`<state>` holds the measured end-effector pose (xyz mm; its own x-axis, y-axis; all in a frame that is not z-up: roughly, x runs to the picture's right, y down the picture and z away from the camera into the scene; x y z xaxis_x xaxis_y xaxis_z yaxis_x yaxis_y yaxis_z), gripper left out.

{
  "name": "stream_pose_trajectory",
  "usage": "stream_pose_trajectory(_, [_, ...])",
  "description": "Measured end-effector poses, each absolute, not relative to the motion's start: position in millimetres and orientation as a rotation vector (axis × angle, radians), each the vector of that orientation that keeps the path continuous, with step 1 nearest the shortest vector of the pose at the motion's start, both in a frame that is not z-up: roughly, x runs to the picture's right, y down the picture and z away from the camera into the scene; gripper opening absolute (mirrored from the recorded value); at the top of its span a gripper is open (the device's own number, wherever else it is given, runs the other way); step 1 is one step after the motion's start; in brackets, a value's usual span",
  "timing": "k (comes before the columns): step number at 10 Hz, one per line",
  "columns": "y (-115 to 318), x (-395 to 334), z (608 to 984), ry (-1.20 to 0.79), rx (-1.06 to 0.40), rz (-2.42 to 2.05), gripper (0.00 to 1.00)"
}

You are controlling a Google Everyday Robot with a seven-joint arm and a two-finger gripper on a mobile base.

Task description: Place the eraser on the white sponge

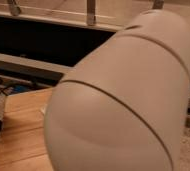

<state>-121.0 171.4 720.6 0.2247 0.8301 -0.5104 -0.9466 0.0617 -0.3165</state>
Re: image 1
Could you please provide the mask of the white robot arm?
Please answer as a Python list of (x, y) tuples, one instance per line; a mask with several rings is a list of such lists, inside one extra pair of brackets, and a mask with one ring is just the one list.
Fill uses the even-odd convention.
[(54, 88), (44, 119), (54, 171), (175, 171), (189, 92), (189, 24), (139, 14)]

